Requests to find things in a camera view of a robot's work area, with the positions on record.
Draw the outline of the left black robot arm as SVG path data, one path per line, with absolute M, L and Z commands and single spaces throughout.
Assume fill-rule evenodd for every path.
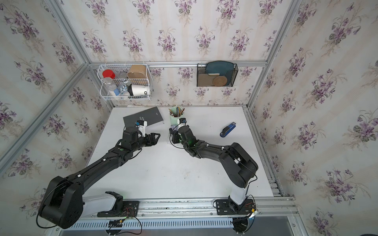
M 136 157 L 135 151 L 156 145 L 159 138 L 159 133 L 147 134 L 144 137 L 138 137 L 136 133 L 124 134 L 115 147 L 96 162 L 65 178 L 53 178 L 49 182 L 37 216 L 54 226 L 67 229 L 83 216 L 120 209 L 122 196 L 114 192 L 86 198 L 83 195 L 105 175 Z

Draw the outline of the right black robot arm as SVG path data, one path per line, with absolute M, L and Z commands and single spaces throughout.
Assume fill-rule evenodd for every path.
M 235 206 L 242 206 L 248 198 L 249 185 L 257 180 L 258 164 L 239 143 L 228 146 L 213 145 L 199 140 L 192 133 L 179 133 L 170 130 L 170 143 L 198 159 L 210 159 L 219 162 L 233 183 L 229 200 Z

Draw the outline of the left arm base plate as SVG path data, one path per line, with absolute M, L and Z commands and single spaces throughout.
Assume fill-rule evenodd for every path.
M 122 206 L 115 206 L 110 211 L 102 211 L 97 213 L 97 217 L 134 217 L 138 214 L 139 201 L 125 201 L 123 200 Z

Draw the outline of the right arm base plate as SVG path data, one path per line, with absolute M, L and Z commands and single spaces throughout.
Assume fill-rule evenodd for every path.
M 237 205 L 231 199 L 217 199 L 213 202 L 217 215 L 248 215 L 256 210 L 253 199 L 245 199 L 241 205 Z

